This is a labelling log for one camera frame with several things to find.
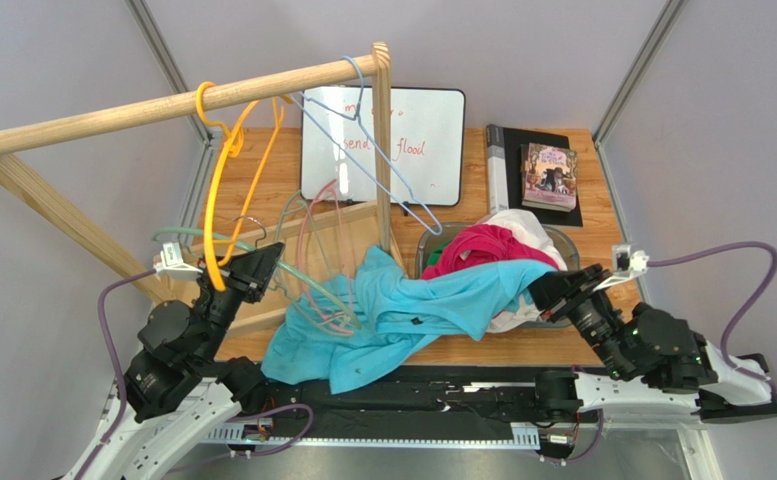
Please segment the sage green hanger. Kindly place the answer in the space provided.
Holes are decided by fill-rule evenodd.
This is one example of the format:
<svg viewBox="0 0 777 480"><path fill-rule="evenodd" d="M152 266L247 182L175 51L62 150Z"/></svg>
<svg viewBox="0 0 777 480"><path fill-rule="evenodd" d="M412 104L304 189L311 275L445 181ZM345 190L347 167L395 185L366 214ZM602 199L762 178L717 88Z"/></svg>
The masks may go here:
<svg viewBox="0 0 777 480"><path fill-rule="evenodd" d="M351 270L351 275L347 279L341 278L340 280L347 281L352 291L355 268L360 262L364 251L367 249L369 235L373 232L375 226L375 214L372 207L365 206L362 213L353 212L351 214L344 214L344 218L345 226L348 228L347 239L350 243L349 252L352 253L353 260L348 265L348 268ZM270 227L262 227L257 231L246 232L237 239L235 243L235 255L254 251L260 247L276 242L284 243L285 251L277 263L276 271L270 281L269 288L267 289L263 300L260 303L254 304L244 303L239 307L239 310L235 315L234 323L229 329L229 334L231 336L243 336L260 330L275 328L284 322L287 311L293 309L293 305L284 297L283 293L275 289L275 274L282 269L291 273L297 272L288 263L292 258L292 255L287 252L286 241L294 236L294 232L299 224L300 222L295 220L292 224L284 226L281 230L282 238L280 240L274 238L278 224ZM354 322L355 331L360 330L363 327L363 320L358 314L353 312L353 293L352 309L349 314L357 318Z"/></svg>

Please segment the white t shirt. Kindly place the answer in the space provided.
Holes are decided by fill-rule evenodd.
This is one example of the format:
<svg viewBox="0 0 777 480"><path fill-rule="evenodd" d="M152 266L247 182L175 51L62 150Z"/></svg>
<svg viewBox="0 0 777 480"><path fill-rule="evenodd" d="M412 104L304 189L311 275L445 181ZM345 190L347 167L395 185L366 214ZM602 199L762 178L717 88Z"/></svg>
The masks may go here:
<svg viewBox="0 0 777 480"><path fill-rule="evenodd" d="M558 270L567 269L567 264L553 240L532 212L518 209L503 210L483 217L478 224L494 225L509 230L522 244L548 255L555 262ZM537 322L539 315L538 308L522 297L518 300L516 308L510 307L496 315L490 321L486 332L505 333L524 323Z"/></svg>

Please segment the pink hanger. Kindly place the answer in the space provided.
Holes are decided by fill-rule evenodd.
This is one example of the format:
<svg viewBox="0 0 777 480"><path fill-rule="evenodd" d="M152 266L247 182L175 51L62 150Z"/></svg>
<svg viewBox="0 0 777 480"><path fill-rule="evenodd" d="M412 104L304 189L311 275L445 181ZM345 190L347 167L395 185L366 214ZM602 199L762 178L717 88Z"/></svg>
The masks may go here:
<svg viewBox="0 0 777 480"><path fill-rule="evenodd" d="M346 275L347 264L352 261L352 254L348 250L348 228L345 226L337 183L337 180L327 182L306 205L298 236L296 266L301 267L305 274L309 273L309 255L311 244L314 244L316 252L320 254L318 264L325 268L325 272L318 276L315 283L320 285L320 279L328 280L330 288L328 294L323 294L304 280L300 281L302 295L313 311L309 315L309 321L329 335L351 337L354 334L352 321L355 316L348 315L344 310L344 307L351 307L351 287L347 286L347 300L343 302L339 298L342 289L334 279L336 275ZM332 223L328 226L323 226L315 220L315 208L323 203L332 208L329 216Z"/></svg>

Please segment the yellow plastic hanger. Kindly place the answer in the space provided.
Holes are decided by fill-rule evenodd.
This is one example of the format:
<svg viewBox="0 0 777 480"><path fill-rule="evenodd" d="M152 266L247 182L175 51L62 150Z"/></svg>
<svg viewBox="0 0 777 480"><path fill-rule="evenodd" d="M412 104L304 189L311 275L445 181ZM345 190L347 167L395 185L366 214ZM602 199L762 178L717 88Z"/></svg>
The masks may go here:
<svg viewBox="0 0 777 480"><path fill-rule="evenodd" d="M198 86L194 95L194 107L199 120L206 127L218 128L223 134L222 147L218 154L217 162L211 176L208 196L205 204L205 213L202 225L202 250L206 264L206 271L209 276L211 285L217 292L223 292L227 289L227 287L225 286L222 268L233 259L237 237L241 233L244 220L249 213L255 192L262 180L264 170L266 169L266 165L274 150L275 144L284 123L286 114L285 108L281 105L281 102L284 102L287 105L292 105L293 98L289 94L282 94L271 99L274 128L272 130L270 140L268 141L264 153L258 163L258 166L256 167L255 175L253 176L245 199L242 203L240 215L234 220L235 226L232 232L232 236L227 240L218 240L213 236L215 233L214 220L216 218L217 203L223 175L225 173L228 162L232 158L238 157L243 146L245 145L245 130L243 128L243 124L248 119L251 112L257 107L259 100L250 102L242 110L237 120L231 126L229 126L225 122L210 119L206 114L204 93L211 87L215 87L213 82L203 82Z"/></svg>

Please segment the magenta t shirt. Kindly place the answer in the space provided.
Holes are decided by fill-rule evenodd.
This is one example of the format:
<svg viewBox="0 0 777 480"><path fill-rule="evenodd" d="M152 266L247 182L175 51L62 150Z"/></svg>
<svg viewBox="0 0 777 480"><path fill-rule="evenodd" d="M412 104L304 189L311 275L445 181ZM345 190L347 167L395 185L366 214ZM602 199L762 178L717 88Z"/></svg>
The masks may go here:
<svg viewBox="0 0 777 480"><path fill-rule="evenodd" d="M499 261L534 260L558 268L555 259L542 250L518 240L511 230L490 224L477 224L461 230L435 251L437 258L420 274L430 280L467 268Z"/></svg>

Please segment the light blue t shirt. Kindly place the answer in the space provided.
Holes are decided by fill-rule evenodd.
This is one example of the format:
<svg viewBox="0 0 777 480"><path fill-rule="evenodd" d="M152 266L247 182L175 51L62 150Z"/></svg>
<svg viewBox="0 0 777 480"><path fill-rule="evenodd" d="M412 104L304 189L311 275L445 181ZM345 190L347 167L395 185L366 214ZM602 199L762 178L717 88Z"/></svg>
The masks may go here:
<svg viewBox="0 0 777 480"><path fill-rule="evenodd" d="M551 269L509 260L417 280L371 247L353 278L338 275L287 307L261 370L289 385L326 380L333 394L362 388L443 336L481 340L498 314L532 300L530 284Z"/></svg>

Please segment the pale green hanger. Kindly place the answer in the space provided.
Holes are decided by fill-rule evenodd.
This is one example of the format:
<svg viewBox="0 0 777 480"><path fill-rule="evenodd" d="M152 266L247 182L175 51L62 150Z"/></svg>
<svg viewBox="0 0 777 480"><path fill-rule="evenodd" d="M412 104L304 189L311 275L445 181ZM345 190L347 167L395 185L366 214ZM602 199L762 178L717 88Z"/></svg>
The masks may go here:
<svg viewBox="0 0 777 480"><path fill-rule="evenodd" d="M295 220L298 220L300 224L296 228L296 231L294 232L294 236L291 239L286 241L287 252L292 255L292 258L288 261L288 263L297 272L291 273L284 269L277 272L275 274L275 289L283 293L284 297L287 300L289 300L293 305L294 311L302 315L302 317L311 326L316 328L318 331L325 333L319 330L309 321L309 315L312 314L313 311L308 307L307 301L302 295L301 284L300 284L300 281L304 280L311 286L315 287L317 291L320 291L323 294L329 293L330 282L328 280L324 281L323 279L320 279L320 285L317 285L315 283L315 280L318 279L318 276L325 272L325 268L323 267L322 264L318 264L318 261L320 260L320 254L316 252L316 247L314 244L311 244L311 253L309 255L310 257L309 273L305 274L302 271L301 267L296 266L297 243L298 243L298 236L300 233L300 226L305 217L306 205L310 201L311 200L305 199L301 193L297 192L287 200L287 203L283 207L282 212L279 216L277 231L274 234L274 238L276 240L280 240L282 238L281 230L284 226L292 224L293 221ZM332 213L332 208L328 207L325 203L320 204L318 207L316 207L315 213L316 213L315 220L320 224L322 224L323 226L328 226L332 223L332 220L329 219L329 216ZM341 281L340 279L341 278L347 279L351 275L351 270L348 268L348 265L351 262L347 264L346 275L336 275L334 277L335 281L338 283L338 286L342 289L342 292L340 293L339 298L343 302L346 302L347 300L347 286L350 286L350 285L347 281ZM347 312L348 315L350 315L349 312L351 311L351 309L352 309L352 296L351 296L351 307L350 308L344 307L344 310ZM352 328L354 333L355 333L354 322L356 320L357 318L355 317L355 319L352 321Z"/></svg>

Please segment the green t shirt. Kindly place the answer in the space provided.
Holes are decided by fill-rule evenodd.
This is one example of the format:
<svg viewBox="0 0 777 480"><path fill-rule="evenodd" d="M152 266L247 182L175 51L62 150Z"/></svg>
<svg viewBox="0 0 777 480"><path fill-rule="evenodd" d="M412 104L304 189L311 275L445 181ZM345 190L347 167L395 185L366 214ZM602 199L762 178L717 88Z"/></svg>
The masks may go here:
<svg viewBox="0 0 777 480"><path fill-rule="evenodd" d="M435 247L432 251L430 251L425 258L424 265L426 268L435 266L442 256L445 248L449 245L448 242L444 242L440 244L439 246Z"/></svg>

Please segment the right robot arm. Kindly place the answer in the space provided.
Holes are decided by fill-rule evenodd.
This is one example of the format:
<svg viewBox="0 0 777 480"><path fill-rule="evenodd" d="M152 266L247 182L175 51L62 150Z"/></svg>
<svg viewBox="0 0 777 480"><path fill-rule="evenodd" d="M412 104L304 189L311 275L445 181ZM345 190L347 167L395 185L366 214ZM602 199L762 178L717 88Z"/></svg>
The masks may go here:
<svg viewBox="0 0 777 480"><path fill-rule="evenodd" d="M695 416L707 424L777 418L777 393L761 355L727 363L687 321L644 302L624 321L606 293L622 278L592 265L549 272L529 286L542 320L568 320L604 367L601 374L537 374L533 407L543 420L593 411Z"/></svg>

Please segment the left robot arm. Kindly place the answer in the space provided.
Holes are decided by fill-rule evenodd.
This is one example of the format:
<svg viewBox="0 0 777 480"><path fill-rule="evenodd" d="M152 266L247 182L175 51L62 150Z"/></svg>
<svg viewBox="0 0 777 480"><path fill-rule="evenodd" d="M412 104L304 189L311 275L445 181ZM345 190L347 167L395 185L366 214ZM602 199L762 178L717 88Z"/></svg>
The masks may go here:
<svg viewBox="0 0 777 480"><path fill-rule="evenodd" d="M163 245L159 274L192 280L197 300L163 302L139 331L141 350L117 379L115 404L69 479L160 479L212 430L265 406L267 381L246 357L215 356L244 303L260 302L285 246L281 242L233 257L217 291L204 264L188 264L179 243Z"/></svg>

